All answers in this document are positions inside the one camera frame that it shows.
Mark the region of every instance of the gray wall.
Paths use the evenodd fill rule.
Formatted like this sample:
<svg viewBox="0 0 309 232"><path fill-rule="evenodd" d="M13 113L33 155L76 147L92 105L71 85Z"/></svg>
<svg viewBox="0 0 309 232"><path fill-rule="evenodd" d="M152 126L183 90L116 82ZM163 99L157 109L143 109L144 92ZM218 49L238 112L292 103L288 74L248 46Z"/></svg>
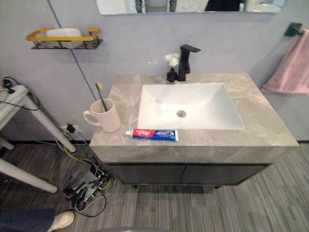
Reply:
<svg viewBox="0 0 309 232"><path fill-rule="evenodd" d="M98 49L74 53L90 85L101 82L105 96L116 75L165 74L164 55L178 52L184 43L202 49L190 57L192 73L249 73L260 87L295 40L283 36L289 23L302 22L309 28L308 0L287 0L279 14L103 16L95 0L51 0L51 4L64 28L84 33L87 27L102 29L104 42ZM0 74L29 85L56 124L78 124L84 138L90 139L94 127L84 121L82 111L93 98L72 55L69 51L30 50L31 42L24 39L38 28L57 28L47 2L0 0L0 9ZM266 97L296 139L309 140L309 97ZM15 121L21 129L10 123L4 128L8 138L51 139L28 112L20 111Z"/></svg>

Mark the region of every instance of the shoe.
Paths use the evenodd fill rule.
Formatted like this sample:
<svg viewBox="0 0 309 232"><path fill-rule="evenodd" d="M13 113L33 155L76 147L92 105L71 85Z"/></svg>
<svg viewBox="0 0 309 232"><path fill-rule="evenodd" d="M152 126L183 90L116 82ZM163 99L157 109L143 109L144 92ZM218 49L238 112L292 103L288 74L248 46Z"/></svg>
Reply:
<svg viewBox="0 0 309 232"><path fill-rule="evenodd" d="M74 221L74 213L71 211L66 211L61 214L56 215L55 220L52 226L48 229L47 232L65 228L72 224Z"/></svg>

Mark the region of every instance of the yellow shelf frame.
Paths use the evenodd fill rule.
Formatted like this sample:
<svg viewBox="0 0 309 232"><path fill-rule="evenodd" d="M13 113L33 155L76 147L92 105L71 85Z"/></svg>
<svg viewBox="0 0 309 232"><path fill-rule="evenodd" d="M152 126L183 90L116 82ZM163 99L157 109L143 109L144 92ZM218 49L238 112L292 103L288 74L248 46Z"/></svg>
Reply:
<svg viewBox="0 0 309 232"><path fill-rule="evenodd" d="M91 41L95 40L100 34L101 30L99 28L88 28L89 33L94 32L91 36L87 37L35 37L40 33L47 32L53 28L42 28L26 36L28 41Z"/></svg>

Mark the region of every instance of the toothbrush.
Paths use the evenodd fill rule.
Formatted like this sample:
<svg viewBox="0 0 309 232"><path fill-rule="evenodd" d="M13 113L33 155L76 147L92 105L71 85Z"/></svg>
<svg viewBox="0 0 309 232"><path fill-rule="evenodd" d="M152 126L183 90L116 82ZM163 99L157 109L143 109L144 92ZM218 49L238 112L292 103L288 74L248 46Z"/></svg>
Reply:
<svg viewBox="0 0 309 232"><path fill-rule="evenodd" d="M102 84L101 83L96 83L96 87L97 87L97 90L98 90L98 94L100 95L102 105L104 106L105 111L107 111L106 104L105 104L105 102L104 102L104 100L102 98L101 91L100 91L100 90L103 89Z"/></svg>

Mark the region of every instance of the wall shelf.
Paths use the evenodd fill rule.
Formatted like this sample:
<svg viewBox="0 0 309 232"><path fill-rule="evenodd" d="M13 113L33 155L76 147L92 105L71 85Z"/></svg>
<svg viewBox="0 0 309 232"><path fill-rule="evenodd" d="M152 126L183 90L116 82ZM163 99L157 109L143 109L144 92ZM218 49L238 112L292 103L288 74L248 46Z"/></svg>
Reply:
<svg viewBox="0 0 309 232"><path fill-rule="evenodd" d="M40 33L47 32L53 28L38 29L26 36L26 40L35 44L32 49L69 49L62 42L80 41L80 45L72 49L96 49L102 39L98 38L101 30L99 28L88 28L90 36L87 37L36 37Z"/></svg>

